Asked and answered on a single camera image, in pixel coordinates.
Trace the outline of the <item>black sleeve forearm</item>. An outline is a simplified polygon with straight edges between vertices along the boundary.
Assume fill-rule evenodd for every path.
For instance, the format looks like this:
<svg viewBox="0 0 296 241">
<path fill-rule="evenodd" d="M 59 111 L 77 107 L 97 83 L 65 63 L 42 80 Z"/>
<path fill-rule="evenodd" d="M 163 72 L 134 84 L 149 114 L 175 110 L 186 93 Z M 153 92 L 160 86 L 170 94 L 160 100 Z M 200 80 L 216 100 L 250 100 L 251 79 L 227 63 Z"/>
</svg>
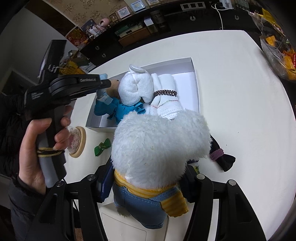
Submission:
<svg viewBox="0 0 296 241">
<path fill-rule="evenodd" d="M 38 240 L 30 233 L 30 228 L 37 233 L 38 225 L 53 225 L 55 219 L 62 216 L 63 207 L 58 197 L 44 196 L 30 188 L 19 177 L 14 177 L 9 188 L 11 206 L 11 222 L 15 231 L 16 240 Z"/>
</svg>

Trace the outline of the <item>person left hand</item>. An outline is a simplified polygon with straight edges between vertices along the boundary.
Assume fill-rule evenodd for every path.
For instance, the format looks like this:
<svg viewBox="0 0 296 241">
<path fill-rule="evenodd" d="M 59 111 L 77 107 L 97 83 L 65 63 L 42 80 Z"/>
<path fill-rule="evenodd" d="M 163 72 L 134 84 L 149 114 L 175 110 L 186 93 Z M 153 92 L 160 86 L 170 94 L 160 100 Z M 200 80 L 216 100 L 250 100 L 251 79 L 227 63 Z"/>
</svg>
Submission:
<svg viewBox="0 0 296 241">
<path fill-rule="evenodd" d="M 62 130 L 55 135 L 53 147 L 40 147 L 37 144 L 41 135 L 50 127 L 51 118 L 32 120 L 26 129 L 19 152 L 18 177 L 29 188 L 40 194 L 46 193 L 46 182 L 41 170 L 40 159 L 52 157 L 68 147 L 70 132 L 67 127 L 71 124 L 71 121 L 67 114 L 72 110 L 72 106 L 65 106 L 64 116 L 61 119 Z"/>
</svg>

